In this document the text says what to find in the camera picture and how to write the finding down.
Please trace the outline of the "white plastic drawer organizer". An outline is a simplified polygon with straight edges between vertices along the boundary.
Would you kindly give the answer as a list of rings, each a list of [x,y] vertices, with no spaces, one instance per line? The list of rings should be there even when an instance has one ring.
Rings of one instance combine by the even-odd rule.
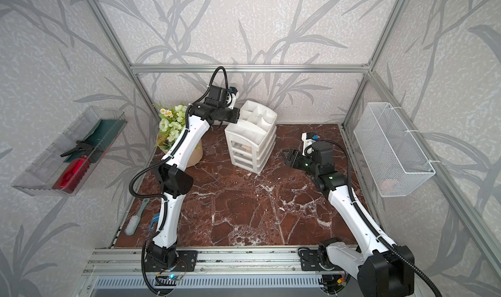
[[[277,113],[255,101],[246,101],[236,124],[225,129],[230,159],[233,165],[260,174],[275,146]],[[233,151],[233,146],[251,147],[251,157]]]

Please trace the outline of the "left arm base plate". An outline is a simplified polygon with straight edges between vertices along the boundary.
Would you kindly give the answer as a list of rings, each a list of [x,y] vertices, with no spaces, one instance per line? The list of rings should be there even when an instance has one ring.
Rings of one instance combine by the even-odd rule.
[[[174,258],[176,260],[172,264],[165,265],[156,261],[149,253],[147,253],[146,262],[144,263],[144,269],[146,272],[160,272],[162,270],[174,272],[194,272],[198,258],[198,251],[177,251]]]

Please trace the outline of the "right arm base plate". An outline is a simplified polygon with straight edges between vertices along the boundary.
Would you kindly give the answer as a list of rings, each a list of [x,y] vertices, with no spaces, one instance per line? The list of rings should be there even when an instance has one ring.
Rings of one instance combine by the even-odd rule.
[[[307,247],[297,249],[297,254],[300,258],[301,270],[321,272],[324,269],[320,265],[318,250],[312,250]]]

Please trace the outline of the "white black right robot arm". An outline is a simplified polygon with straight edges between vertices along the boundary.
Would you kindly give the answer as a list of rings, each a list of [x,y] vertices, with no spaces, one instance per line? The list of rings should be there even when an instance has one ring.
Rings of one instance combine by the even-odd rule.
[[[378,226],[352,189],[350,176],[336,170],[334,144],[307,140],[302,151],[291,148],[281,152],[285,165],[310,176],[359,246],[359,250],[353,250],[340,240],[322,242],[320,265],[324,269],[343,269],[357,280],[364,296],[410,296],[414,293],[414,256]]]

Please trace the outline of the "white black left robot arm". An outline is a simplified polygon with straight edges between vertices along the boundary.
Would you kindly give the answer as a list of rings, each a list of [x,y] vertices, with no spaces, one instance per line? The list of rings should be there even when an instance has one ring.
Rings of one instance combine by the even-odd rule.
[[[161,268],[171,269],[178,261],[177,225],[185,195],[194,182],[193,177],[185,172],[189,158],[215,121],[237,122],[240,116],[240,110],[235,107],[237,97],[235,87],[211,85],[204,101],[195,102],[187,110],[188,119],[183,133],[164,156],[162,164],[153,169],[164,199],[160,206],[157,228],[150,245],[146,247],[146,253],[147,260]]]

